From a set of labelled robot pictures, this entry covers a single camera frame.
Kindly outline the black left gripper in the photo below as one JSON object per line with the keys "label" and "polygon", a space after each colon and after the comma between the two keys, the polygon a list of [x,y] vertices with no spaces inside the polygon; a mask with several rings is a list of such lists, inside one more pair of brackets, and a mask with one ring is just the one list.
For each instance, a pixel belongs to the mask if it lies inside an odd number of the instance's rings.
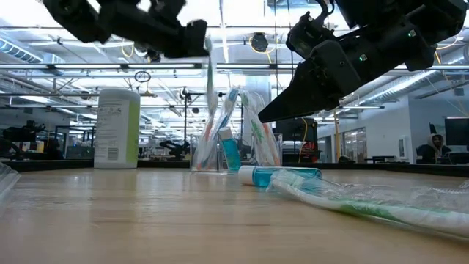
{"label": "black left gripper", "polygon": [[185,0],[151,1],[147,11],[137,1],[101,1],[98,24],[105,32],[164,53],[170,59],[209,56],[204,47],[207,22],[182,26],[177,15]]}

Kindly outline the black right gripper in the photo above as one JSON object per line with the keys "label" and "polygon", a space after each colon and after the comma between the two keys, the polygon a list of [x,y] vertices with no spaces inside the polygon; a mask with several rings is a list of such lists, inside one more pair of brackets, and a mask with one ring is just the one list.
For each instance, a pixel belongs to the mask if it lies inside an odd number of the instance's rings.
{"label": "black right gripper", "polygon": [[435,52],[421,29],[406,18],[363,27],[341,37],[340,44],[326,40],[314,47],[311,57],[298,64],[289,86],[260,111],[260,121],[333,109],[361,82],[373,81],[398,65],[405,64],[409,71],[431,67]]}

